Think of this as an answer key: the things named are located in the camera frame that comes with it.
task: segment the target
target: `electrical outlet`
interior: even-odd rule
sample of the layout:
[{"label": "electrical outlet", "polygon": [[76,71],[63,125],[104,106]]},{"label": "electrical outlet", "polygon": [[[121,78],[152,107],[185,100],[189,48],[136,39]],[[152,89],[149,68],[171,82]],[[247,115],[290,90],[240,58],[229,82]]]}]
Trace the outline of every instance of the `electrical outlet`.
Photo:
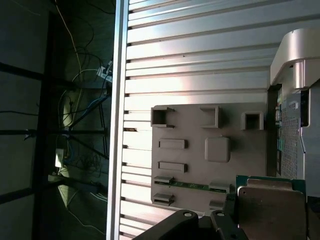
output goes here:
[{"label": "electrical outlet", "polygon": [[106,71],[106,68],[104,66],[101,66],[96,73],[100,78],[105,79],[106,81],[112,83],[112,76],[107,76],[107,74],[104,73]]},{"label": "electrical outlet", "polygon": [[54,165],[57,168],[62,168],[62,163],[64,160],[64,153],[65,153],[65,150],[62,148],[55,149],[55,163],[54,163]]}]

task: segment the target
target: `gray floor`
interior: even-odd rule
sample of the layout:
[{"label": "gray floor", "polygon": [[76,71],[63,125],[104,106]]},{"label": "gray floor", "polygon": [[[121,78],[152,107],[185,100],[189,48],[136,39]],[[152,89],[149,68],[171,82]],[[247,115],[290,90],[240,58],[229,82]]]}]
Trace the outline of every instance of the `gray floor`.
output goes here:
[{"label": "gray floor", "polygon": [[[113,56],[114,44],[114,25],[115,15],[106,14],[99,9],[96,9],[85,0],[68,0],[60,1],[59,8],[65,18],[65,22],[72,33],[75,45],[77,47],[84,47],[88,44],[93,36],[92,42],[87,46],[87,51],[90,54],[98,56],[103,65],[106,66]],[[107,12],[115,12],[114,7],[110,1],[93,0],[89,1]],[[53,74],[56,77],[61,77],[71,81],[73,77],[79,72],[79,64],[76,58],[75,51],[66,28],[64,27],[60,18],[57,18],[55,25],[54,38],[54,60],[53,60]],[[83,48],[77,48],[79,53],[84,53]],[[84,64],[82,69],[97,69],[100,66],[99,60],[94,56],[86,56],[79,54],[80,62]],[[95,81],[96,73],[88,71],[83,75],[83,80],[86,82]],[[85,109],[88,104],[99,97],[101,90],[84,90],[78,109]],[[79,91],[68,92],[68,96],[72,102],[77,102]],[[53,112],[57,111],[57,102],[61,96],[61,92],[56,95],[55,104],[53,104]],[[69,105],[69,97],[66,97],[62,104]],[[104,121],[107,128],[110,126],[110,112],[111,112],[111,98],[103,103]],[[99,110],[95,109],[90,115],[83,119],[75,130],[93,130],[101,127]],[[103,152],[103,141],[101,136],[85,135],[80,136],[79,139],[87,144],[95,147],[97,150]],[[83,181],[93,181],[101,183],[105,189],[104,195],[107,195],[108,188],[108,166],[107,159],[98,158],[89,150],[86,150],[76,142],[70,142],[73,152],[72,166],[62,171],[64,176],[72,177]],[[50,139],[50,144],[54,151],[56,138]],[[67,148],[66,140],[61,137],[57,141],[57,148]],[[101,169],[89,168],[83,170],[84,166],[81,164],[86,158],[96,158],[100,163]],[[96,199],[94,196],[85,192],[77,192],[75,190],[62,186],[59,189],[48,190],[43,200],[43,231],[41,232],[43,239],[68,239],[68,240],[102,240],[105,236],[98,232],[93,227],[102,232],[106,232],[107,220],[107,203],[105,201]],[[69,202],[68,209],[84,224],[81,223],[68,212],[66,203]]]}]

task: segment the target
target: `blue cable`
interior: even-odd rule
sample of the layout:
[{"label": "blue cable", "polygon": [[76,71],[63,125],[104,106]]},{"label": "blue cable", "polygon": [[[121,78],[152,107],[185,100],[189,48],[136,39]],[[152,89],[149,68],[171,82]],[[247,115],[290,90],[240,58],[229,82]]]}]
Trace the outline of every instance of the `blue cable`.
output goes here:
[{"label": "blue cable", "polygon": [[67,144],[68,144],[69,149],[70,149],[70,156],[67,159],[65,159],[64,162],[66,164],[69,164],[74,160],[74,151],[72,150],[72,146],[71,146],[71,143],[70,143],[69,140],[67,141]]},{"label": "blue cable", "polygon": [[104,98],[108,98],[108,97],[99,97],[99,98],[93,100],[93,101],[88,105],[88,107],[86,108],[86,110],[84,111],[84,113],[82,114],[82,116],[86,114],[86,112],[88,111],[88,109],[91,107],[92,104],[94,104],[95,102],[97,102],[97,101],[99,101],[99,100],[101,100],[101,99],[104,99]]}]

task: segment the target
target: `yellow cable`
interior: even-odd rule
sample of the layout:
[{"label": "yellow cable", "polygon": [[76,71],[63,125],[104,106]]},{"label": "yellow cable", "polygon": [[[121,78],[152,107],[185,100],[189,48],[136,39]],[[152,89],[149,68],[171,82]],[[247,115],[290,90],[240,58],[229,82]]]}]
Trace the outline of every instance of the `yellow cable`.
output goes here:
[{"label": "yellow cable", "polygon": [[80,59],[79,59],[79,55],[78,55],[78,52],[77,52],[77,48],[76,48],[76,44],[75,44],[75,41],[74,41],[74,38],[72,37],[72,34],[65,22],[65,19],[64,17],[62,16],[60,10],[59,10],[59,7],[58,7],[58,3],[57,3],[57,0],[55,0],[55,6],[56,6],[56,9],[58,10],[58,13],[63,21],[63,24],[66,28],[66,30],[68,31],[69,35],[70,35],[70,38],[71,38],[71,41],[72,41],[72,45],[73,45],[73,48],[74,48],[74,52],[75,52],[75,55],[76,55],[76,59],[78,61],[78,64],[79,64],[79,69],[80,69],[80,81],[82,82],[83,81],[83,76],[82,76],[82,69],[81,69],[81,63],[80,63]]},{"label": "yellow cable", "polygon": [[[79,59],[79,55],[78,55],[78,52],[77,52],[77,48],[76,48],[76,44],[75,44],[74,38],[72,37],[72,34],[71,34],[71,32],[70,32],[70,30],[69,30],[69,28],[68,28],[68,26],[67,26],[67,24],[65,22],[65,19],[62,16],[62,14],[61,14],[61,12],[59,10],[57,0],[55,0],[55,6],[56,6],[56,9],[57,9],[62,21],[63,21],[63,24],[64,24],[66,30],[68,31],[68,33],[70,35],[70,38],[71,38],[71,41],[72,41],[72,45],[73,45],[73,48],[74,48],[74,52],[75,52],[75,55],[76,55],[76,59],[77,59],[78,64],[79,64],[80,81],[82,82],[84,80],[83,79],[83,75],[82,75],[82,68],[81,68],[81,63],[80,63],[80,59]],[[78,106],[79,106],[79,102],[80,102],[81,96],[82,96],[82,89],[80,90],[80,93],[79,93],[79,97],[78,97],[78,100],[77,100],[77,103],[76,103],[76,107],[75,107],[75,112],[78,110]],[[74,122],[75,118],[76,118],[76,113],[73,115],[73,118],[72,118],[71,122],[68,124],[68,126],[71,125]]]}]

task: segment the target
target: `green circuit board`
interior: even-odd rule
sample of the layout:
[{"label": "green circuit board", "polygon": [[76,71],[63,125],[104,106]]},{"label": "green circuit board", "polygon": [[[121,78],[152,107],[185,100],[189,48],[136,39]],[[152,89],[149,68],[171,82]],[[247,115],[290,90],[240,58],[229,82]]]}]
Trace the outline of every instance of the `green circuit board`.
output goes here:
[{"label": "green circuit board", "polygon": [[222,188],[210,188],[208,185],[189,183],[189,182],[171,180],[170,182],[155,181],[154,183],[160,184],[160,185],[166,185],[169,187],[187,188],[187,189],[202,190],[202,191],[216,192],[216,193],[223,193],[223,194],[227,193],[227,190]]}]

